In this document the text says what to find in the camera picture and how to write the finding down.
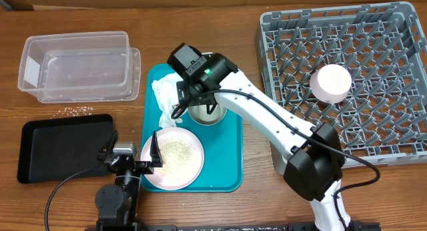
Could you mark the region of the grey bowl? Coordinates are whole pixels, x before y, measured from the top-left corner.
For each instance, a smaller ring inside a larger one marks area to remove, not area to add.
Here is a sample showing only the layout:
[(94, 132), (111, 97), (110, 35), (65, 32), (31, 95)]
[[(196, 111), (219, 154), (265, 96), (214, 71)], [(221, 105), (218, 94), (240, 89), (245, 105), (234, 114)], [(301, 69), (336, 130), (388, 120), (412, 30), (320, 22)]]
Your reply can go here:
[(219, 104), (194, 105), (188, 107), (191, 119), (201, 125), (210, 126), (220, 122), (226, 115), (227, 109)]

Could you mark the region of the white napkin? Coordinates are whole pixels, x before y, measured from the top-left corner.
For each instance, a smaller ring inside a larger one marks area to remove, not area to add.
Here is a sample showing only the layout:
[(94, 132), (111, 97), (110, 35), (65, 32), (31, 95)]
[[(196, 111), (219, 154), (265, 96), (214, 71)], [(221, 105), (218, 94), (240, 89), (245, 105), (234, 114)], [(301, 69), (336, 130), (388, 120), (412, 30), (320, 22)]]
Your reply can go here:
[(182, 78), (177, 73), (171, 73), (151, 84), (158, 107), (161, 110), (160, 128), (176, 127), (178, 123), (182, 122), (181, 118), (171, 118), (173, 110), (179, 105), (176, 87), (179, 81), (182, 81)]

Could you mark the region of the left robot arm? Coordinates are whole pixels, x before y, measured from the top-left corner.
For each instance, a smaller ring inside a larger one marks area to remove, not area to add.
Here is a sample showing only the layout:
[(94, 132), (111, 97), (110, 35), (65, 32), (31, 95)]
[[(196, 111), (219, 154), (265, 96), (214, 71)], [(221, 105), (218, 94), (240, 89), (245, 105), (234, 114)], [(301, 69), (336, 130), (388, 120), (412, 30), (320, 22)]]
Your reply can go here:
[(157, 133), (153, 132), (149, 143), (150, 161), (137, 161), (137, 149), (131, 142), (119, 142), (118, 132), (98, 151), (97, 159), (103, 161), (105, 169), (115, 174), (113, 184), (104, 185), (95, 196), (98, 209), (97, 231), (147, 230), (136, 218), (141, 177), (153, 174), (155, 168), (163, 166)]

